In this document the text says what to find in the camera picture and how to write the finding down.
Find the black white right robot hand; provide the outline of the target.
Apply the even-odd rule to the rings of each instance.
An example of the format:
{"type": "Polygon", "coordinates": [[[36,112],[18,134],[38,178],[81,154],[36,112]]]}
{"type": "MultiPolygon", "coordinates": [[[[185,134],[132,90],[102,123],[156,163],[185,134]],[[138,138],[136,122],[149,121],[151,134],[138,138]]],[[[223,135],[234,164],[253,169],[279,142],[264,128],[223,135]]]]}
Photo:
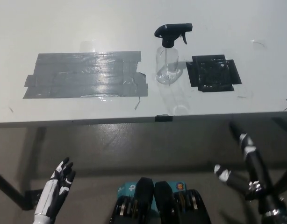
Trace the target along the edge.
{"type": "Polygon", "coordinates": [[[249,180],[216,164],[218,179],[244,196],[246,201],[258,201],[258,212],[263,224],[287,224],[287,206],[280,194],[287,191],[287,171],[273,184],[268,169],[250,135],[235,122],[230,131],[242,152],[249,180]]]}

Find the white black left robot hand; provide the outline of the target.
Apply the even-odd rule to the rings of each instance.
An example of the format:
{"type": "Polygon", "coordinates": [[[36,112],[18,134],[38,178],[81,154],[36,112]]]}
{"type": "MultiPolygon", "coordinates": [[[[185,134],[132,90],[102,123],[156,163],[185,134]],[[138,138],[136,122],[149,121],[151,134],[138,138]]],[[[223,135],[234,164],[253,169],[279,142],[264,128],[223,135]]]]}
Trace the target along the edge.
{"type": "Polygon", "coordinates": [[[53,224],[72,186],[76,172],[66,157],[46,182],[34,213],[34,224],[53,224]]]}

